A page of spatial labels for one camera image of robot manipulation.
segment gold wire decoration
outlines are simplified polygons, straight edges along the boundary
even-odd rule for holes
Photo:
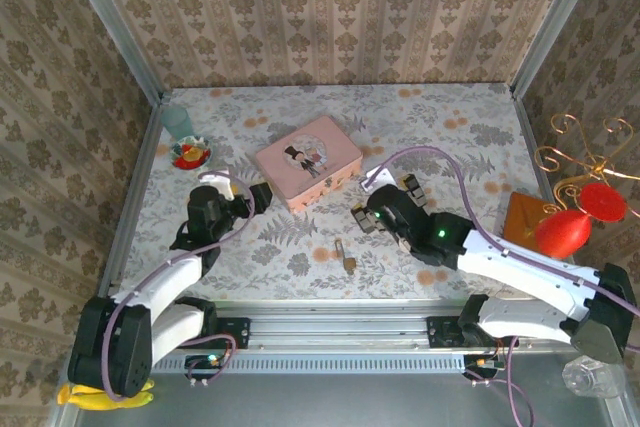
[[[584,159],[576,159],[566,153],[551,147],[544,145],[536,149],[534,160],[536,165],[545,172],[557,172],[560,170],[561,161],[564,159],[572,164],[579,166],[581,172],[578,175],[569,177],[567,179],[559,180],[553,186],[553,196],[556,199],[556,204],[545,205],[544,211],[547,214],[553,214],[561,210],[567,210],[569,203],[584,212],[584,209],[580,205],[580,191],[589,182],[603,182],[611,187],[609,180],[611,177],[619,179],[632,180],[635,182],[640,181],[640,177],[635,175],[628,175],[615,170],[613,159],[620,154],[624,148],[631,142],[634,135],[634,130],[631,124],[621,118],[607,118],[602,122],[604,129],[609,133],[623,134],[624,141],[618,146],[618,148],[611,153],[608,157],[602,155],[596,155],[591,151],[591,145],[587,140],[587,135],[582,127],[580,121],[571,114],[555,114],[551,117],[551,127],[558,135],[564,135],[572,126],[577,126],[580,132],[580,138],[585,148]],[[636,217],[640,218],[640,212],[635,211],[627,203],[627,208]]]

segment small bowl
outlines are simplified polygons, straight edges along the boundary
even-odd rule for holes
[[[189,155],[189,151],[193,149],[198,149],[198,151]],[[174,143],[169,153],[174,167],[182,170],[192,170],[206,164],[211,159],[213,149],[211,148],[211,141],[208,139],[199,135],[189,135]]]

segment damask wallpaper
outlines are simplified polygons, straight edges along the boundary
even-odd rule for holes
[[[167,89],[505,82],[552,0],[115,0]]]
[[[549,120],[556,112],[568,110],[584,120],[596,154],[611,153],[623,140],[603,130],[605,117],[622,117],[640,130],[640,0],[579,0],[524,104],[538,144],[556,145],[574,156],[584,155],[584,145],[576,130],[560,138],[551,134]],[[640,175],[640,136],[616,159],[617,170]],[[574,172],[563,166],[551,181]],[[640,210],[640,182],[614,184]],[[576,258],[593,266],[608,261],[627,268],[640,298],[639,219],[627,215],[619,223],[596,225]],[[633,343],[640,343],[640,328],[632,335]],[[640,392],[640,361],[634,357],[630,362],[638,364]]]
[[[150,106],[88,0],[0,0],[0,425],[43,425]]]

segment floral tablecloth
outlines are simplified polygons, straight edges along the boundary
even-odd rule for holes
[[[196,132],[213,141],[208,167],[228,166],[248,183],[263,180],[252,161],[257,151],[329,114],[362,149],[365,172],[413,145],[434,145],[452,154],[482,224],[493,232],[501,231],[513,190],[538,192],[513,101],[502,84],[180,89],[170,102],[187,108]],[[170,164],[170,145],[163,131],[124,271],[126,283],[169,255],[186,220],[189,192],[198,185],[197,172]],[[411,155],[399,159],[392,173],[416,174],[434,211],[465,215],[446,161]],[[189,293],[211,300],[519,295],[489,279],[424,265],[402,252],[389,234],[364,234],[350,209],[365,199],[355,180],[298,215],[274,198],[267,213],[222,247],[212,271]],[[353,276],[337,258],[337,238],[347,256],[357,260]]]

